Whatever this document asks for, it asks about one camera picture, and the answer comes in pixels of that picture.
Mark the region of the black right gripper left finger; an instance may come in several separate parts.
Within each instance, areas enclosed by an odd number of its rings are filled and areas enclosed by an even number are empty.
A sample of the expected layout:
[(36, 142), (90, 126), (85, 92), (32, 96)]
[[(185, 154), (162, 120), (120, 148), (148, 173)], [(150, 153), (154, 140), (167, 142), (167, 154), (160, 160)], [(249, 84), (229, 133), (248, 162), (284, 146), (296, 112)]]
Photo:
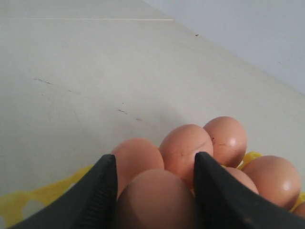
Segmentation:
[(103, 155), (67, 192), (14, 229), (109, 229), (118, 191), (116, 159)]

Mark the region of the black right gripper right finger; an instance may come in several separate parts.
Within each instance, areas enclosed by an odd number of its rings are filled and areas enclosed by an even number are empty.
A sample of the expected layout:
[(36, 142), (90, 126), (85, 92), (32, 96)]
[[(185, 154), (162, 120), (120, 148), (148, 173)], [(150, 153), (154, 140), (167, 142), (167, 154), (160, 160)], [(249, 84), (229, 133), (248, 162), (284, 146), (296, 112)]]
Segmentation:
[(303, 229), (304, 218), (244, 186), (207, 152), (195, 155), (194, 193), (205, 229)]

